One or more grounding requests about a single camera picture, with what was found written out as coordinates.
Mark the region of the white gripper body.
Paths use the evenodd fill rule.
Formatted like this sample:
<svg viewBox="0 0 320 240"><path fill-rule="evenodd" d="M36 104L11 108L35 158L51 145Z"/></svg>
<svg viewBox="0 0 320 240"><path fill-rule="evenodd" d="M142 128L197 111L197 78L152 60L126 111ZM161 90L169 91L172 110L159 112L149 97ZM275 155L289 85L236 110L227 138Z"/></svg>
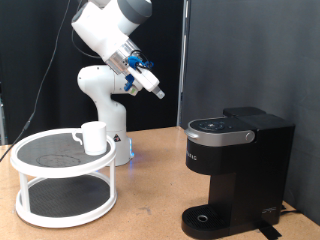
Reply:
<svg viewBox="0 0 320 240"><path fill-rule="evenodd" d="M151 71L147 69L134 70L132 67L129 67L128 71L148 92L159 92L159 80Z"/></svg>

